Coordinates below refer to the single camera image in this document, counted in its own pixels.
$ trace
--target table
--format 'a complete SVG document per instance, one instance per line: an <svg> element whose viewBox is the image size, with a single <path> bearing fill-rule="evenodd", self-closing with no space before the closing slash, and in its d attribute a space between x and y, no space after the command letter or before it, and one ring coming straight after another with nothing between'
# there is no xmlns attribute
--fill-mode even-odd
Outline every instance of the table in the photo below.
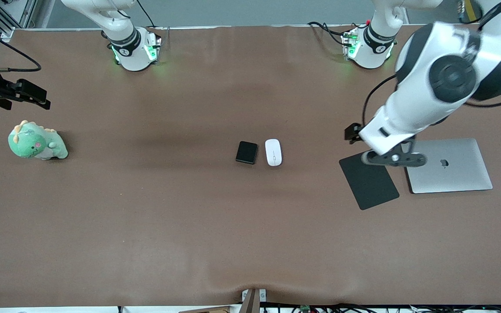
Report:
<svg viewBox="0 0 501 313"><path fill-rule="evenodd" d="M404 27L399 50L416 26ZM463 107L419 139L475 137L493 190L409 193L359 210L338 161L364 98L393 73L342 60L308 27L171 30L159 65L129 73L99 32L17 31L42 64L9 73L52 109L0 110L0 306L501 303L501 108ZM0 48L0 66L30 66ZM372 97L369 115L390 95ZM23 119L58 130L66 160L13 155ZM280 139L284 163L236 163Z"/></svg>

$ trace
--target green plush dinosaur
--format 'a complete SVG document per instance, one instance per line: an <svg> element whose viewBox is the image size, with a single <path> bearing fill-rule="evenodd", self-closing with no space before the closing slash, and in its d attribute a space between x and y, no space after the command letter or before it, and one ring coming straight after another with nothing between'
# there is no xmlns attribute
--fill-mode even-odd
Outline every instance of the green plush dinosaur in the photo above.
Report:
<svg viewBox="0 0 501 313"><path fill-rule="evenodd" d="M44 129L34 122L22 121L8 137L9 147L21 158L64 159L68 152L63 139L54 129Z"/></svg>

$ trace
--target white computer mouse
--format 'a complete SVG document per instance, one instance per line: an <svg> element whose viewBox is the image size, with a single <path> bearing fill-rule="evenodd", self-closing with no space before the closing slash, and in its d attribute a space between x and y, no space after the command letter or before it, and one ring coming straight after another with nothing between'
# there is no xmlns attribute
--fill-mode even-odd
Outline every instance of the white computer mouse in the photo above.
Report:
<svg viewBox="0 0 501 313"><path fill-rule="evenodd" d="M282 147L277 139L268 139L265 144L266 158L269 166L282 164Z"/></svg>

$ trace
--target laptop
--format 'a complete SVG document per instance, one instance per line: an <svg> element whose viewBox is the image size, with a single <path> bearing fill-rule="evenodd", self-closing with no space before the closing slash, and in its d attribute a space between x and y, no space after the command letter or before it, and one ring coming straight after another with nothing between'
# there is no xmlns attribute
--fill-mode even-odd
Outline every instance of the laptop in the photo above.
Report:
<svg viewBox="0 0 501 313"><path fill-rule="evenodd" d="M416 141L426 155L420 167L407 167L413 193L491 190L492 183L474 138Z"/></svg>

